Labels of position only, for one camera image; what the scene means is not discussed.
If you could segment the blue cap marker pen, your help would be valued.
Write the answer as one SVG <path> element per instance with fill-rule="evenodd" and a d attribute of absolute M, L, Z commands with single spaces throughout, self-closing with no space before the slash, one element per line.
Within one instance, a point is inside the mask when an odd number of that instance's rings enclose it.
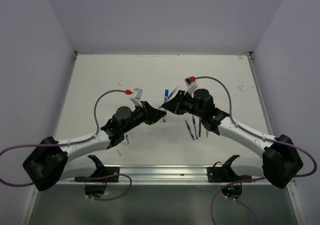
<path fill-rule="evenodd" d="M 166 89 L 166 90 L 164 91 L 164 101 L 163 101 L 164 104 L 168 101 L 168 97 L 169 97 L 169 90 Z M 164 123 L 167 121 L 167 116 L 166 116 L 166 115 L 162 118 L 162 121 L 163 121 Z"/>

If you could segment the dark blue grip pen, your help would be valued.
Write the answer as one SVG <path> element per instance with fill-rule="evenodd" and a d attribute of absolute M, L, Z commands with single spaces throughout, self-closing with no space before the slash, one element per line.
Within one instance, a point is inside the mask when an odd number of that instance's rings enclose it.
<path fill-rule="evenodd" d="M 192 115 L 192 123 L 193 123 L 193 128 L 194 128 L 194 134 L 195 134 L 195 139 L 198 140 L 198 132 L 197 132 L 197 126 L 196 126 L 196 119 L 195 116 Z"/>

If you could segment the blue clear gel pen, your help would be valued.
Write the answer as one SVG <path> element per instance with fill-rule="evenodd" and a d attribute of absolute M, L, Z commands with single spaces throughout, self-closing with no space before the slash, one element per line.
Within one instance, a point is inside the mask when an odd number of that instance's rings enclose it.
<path fill-rule="evenodd" d="M 188 129 L 188 132 L 189 132 L 189 134 L 190 134 L 190 136 L 191 136 L 191 139 L 194 141 L 194 140 L 195 140 L 195 137 L 194 137 L 194 135 L 193 135 L 193 132 L 192 132 L 192 130 L 191 130 L 191 127 L 190 127 L 190 125 L 189 125 L 189 123 L 188 123 L 188 121 L 187 121 L 186 119 L 185 119 L 184 121 L 185 121 L 186 127 L 187 127 L 187 129 Z"/>

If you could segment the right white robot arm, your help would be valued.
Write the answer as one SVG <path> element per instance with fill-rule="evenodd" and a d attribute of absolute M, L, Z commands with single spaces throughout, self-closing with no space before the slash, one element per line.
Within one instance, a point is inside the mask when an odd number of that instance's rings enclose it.
<path fill-rule="evenodd" d="M 193 95 L 179 90 L 175 97 L 162 104 L 162 108 L 176 115 L 194 115 L 200 118 L 207 131 L 254 152 L 262 159 L 263 176 L 277 188 L 283 189 L 303 167 L 297 148 L 288 136 L 275 137 L 245 126 L 217 108 L 206 89 L 197 89 Z"/>

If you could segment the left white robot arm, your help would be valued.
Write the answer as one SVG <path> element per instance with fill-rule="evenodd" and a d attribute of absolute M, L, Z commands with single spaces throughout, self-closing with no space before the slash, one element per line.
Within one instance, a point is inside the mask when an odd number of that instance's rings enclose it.
<path fill-rule="evenodd" d="M 167 113 L 147 101 L 131 110 L 119 107 L 98 132 L 69 140 L 47 137 L 23 162 L 22 167 L 39 191 L 55 185 L 66 171 L 67 163 L 96 151 L 113 148 L 125 140 L 125 134 L 141 124 L 153 125 Z"/>

